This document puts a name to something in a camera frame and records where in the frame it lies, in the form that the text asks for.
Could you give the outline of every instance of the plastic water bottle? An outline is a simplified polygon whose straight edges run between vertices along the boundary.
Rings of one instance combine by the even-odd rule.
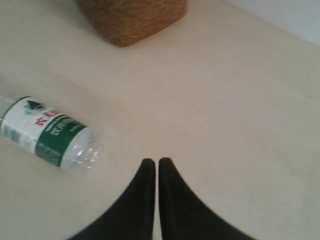
[[[43,160],[70,169],[91,168],[100,157],[89,127],[33,97],[0,93],[0,133]]]

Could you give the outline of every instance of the wicker basket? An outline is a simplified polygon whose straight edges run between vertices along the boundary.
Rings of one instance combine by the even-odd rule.
[[[125,47],[181,19],[188,0],[75,0],[93,27]]]

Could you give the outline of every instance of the bottle label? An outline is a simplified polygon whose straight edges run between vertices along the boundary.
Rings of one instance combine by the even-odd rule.
[[[0,131],[30,153],[60,166],[69,144],[86,127],[32,97],[24,97],[6,111]]]

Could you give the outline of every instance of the beige floor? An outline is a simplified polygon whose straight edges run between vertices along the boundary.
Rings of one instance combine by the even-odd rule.
[[[142,158],[164,156],[253,237],[319,239],[319,47],[216,0],[191,0],[184,20],[128,48],[65,0],[4,0],[0,30],[1,84],[87,122],[107,149],[97,172],[78,174],[1,139],[3,240],[69,237]]]

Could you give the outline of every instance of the white wall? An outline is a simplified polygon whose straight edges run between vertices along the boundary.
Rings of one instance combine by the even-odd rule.
[[[320,0],[225,0],[320,46]]]

